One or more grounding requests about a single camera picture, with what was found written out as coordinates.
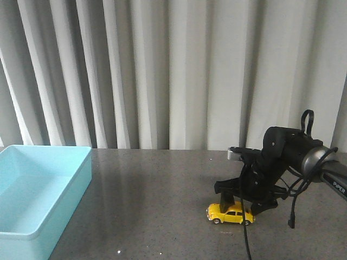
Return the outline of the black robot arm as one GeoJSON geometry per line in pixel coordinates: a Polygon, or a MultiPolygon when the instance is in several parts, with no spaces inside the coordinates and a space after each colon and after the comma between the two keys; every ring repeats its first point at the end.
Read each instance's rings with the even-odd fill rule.
{"type": "Polygon", "coordinates": [[[276,208],[278,198],[286,199],[289,190],[276,185],[285,171],[294,169],[306,181],[324,181],[342,198],[346,198],[346,166],[336,151],[322,141],[312,139],[294,128],[270,127],[261,150],[231,147],[244,166],[238,178],[217,181],[215,193],[221,195],[221,210],[234,204],[234,197],[252,203],[254,215],[276,208]]]}

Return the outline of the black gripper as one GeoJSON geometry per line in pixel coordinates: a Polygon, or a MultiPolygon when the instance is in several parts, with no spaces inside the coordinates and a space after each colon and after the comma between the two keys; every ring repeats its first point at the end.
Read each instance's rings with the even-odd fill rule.
{"type": "Polygon", "coordinates": [[[282,194],[275,190],[279,178],[288,167],[304,173],[304,158],[317,147],[323,147],[323,142],[313,139],[302,130],[268,128],[260,153],[243,161],[240,176],[215,183],[215,193],[221,195],[220,212],[226,213],[235,205],[235,196],[252,202],[250,210],[254,216],[276,208],[276,199],[282,194]]]}

